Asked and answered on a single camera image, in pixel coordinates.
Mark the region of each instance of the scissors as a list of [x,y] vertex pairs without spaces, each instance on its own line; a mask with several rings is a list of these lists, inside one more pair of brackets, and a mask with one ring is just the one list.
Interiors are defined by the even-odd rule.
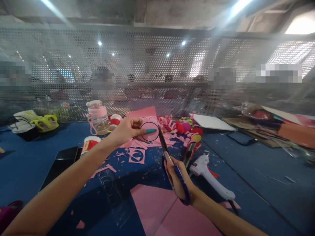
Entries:
[[[167,152],[168,154],[170,154],[168,152],[168,148],[167,148],[167,145],[166,145],[166,142],[165,142],[165,139],[164,139],[164,136],[162,134],[162,131],[161,131],[161,128],[159,127],[158,128],[158,136],[160,137],[160,141],[161,141],[161,144],[162,144],[162,149],[163,149],[163,153]],[[187,185],[185,184],[185,180],[183,178],[183,175],[181,174],[180,170],[179,170],[179,167],[178,165],[174,165],[174,170],[175,170],[175,173],[176,175],[178,176],[180,182],[181,182],[181,185],[184,189],[184,193],[185,193],[185,200],[182,200],[180,199],[180,201],[188,206],[190,204],[190,194],[189,194],[189,191],[188,191],[188,188],[187,188]]]

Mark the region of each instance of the metal mesh screen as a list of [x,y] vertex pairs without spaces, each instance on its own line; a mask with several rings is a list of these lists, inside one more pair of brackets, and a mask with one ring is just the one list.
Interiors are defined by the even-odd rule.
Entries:
[[[302,64],[305,76],[315,63],[314,45],[310,36],[0,26],[0,119],[32,109],[38,115],[55,114],[60,122],[86,121],[85,103],[95,99],[104,102],[109,114],[121,115],[155,105],[162,116],[195,110],[227,117],[239,114],[243,102],[297,113],[301,106],[292,103],[303,102],[304,113],[310,114],[312,101],[305,95],[303,101],[297,98],[314,87],[312,82],[257,88],[256,69],[260,64]],[[209,76],[209,68],[231,68],[232,74],[222,81]]]

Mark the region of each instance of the hand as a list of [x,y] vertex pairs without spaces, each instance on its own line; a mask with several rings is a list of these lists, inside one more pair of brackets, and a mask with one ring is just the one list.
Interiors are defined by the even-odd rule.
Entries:
[[175,158],[170,156],[167,152],[164,152],[164,155],[165,155],[164,167],[165,167],[168,179],[172,185],[172,188],[175,191],[175,194],[180,199],[185,200],[185,193],[184,193],[183,187],[174,170],[174,165],[178,165],[179,170],[181,174],[183,175],[188,191],[190,193],[190,204],[193,204],[198,188],[191,181],[184,163],[182,161],[176,160]]
[[110,139],[110,141],[113,142],[115,148],[119,148],[133,137],[153,133],[156,131],[156,129],[140,129],[141,125],[141,118],[125,117],[106,139]]

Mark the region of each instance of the red and white cup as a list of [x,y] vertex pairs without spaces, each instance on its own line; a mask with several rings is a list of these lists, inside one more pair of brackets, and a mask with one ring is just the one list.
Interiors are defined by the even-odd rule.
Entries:
[[121,116],[118,114],[114,114],[111,116],[111,124],[109,126],[109,130],[113,131],[120,123]]
[[93,148],[96,144],[98,144],[102,139],[97,136],[89,136],[84,139],[83,148],[81,151],[81,155],[87,153],[91,148]]

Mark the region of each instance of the teal fingernail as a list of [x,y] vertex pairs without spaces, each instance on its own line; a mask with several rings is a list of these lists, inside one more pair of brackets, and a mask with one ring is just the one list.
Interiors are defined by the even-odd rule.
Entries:
[[147,134],[148,133],[153,133],[153,132],[155,132],[156,131],[156,129],[147,129]]

